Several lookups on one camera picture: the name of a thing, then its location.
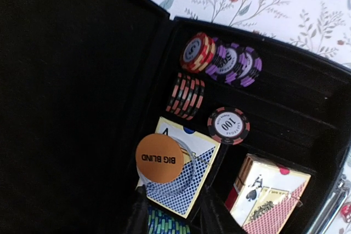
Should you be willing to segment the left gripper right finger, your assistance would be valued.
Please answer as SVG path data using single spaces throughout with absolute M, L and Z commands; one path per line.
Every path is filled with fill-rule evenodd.
M 246 234 L 235 221 L 213 188 L 205 185 L 200 208 L 201 233 Z

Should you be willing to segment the red die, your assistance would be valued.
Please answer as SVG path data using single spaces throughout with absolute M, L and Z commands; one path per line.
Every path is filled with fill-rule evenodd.
M 347 202 L 345 203 L 341 210 L 340 210 L 340 215 L 344 222 L 350 223 L 351 222 L 351 203 Z

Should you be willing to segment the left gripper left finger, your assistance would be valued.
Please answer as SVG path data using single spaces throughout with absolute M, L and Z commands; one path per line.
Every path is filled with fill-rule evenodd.
M 145 185 L 138 186 L 132 199 L 130 212 L 126 221 L 125 233 L 148 232 L 148 200 Z

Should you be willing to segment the red playing card deck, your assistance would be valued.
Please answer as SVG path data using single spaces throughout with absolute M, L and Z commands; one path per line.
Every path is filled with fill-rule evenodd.
M 247 233 L 279 233 L 310 178 L 310 174 L 248 153 L 225 206 Z

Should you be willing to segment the black poker case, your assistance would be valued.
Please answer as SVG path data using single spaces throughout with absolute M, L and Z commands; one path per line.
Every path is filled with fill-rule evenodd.
M 247 88 L 205 74 L 192 120 L 166 111 L 179 58 L 204 32 L 263 61 Z M 247 153 L 312 176 L 283 233 L 306 233 L 350 149 L 350 71 L 261 35 L 187 18 L 151 0 L 1 0 L 1 233 L 124 233 L 135 150 L 160 117 L 209 135 L 219 107 L 251 125 L 220 145 L 205 185 L 224 203 Z M 188 218 L 201 233 L 204 186 Z

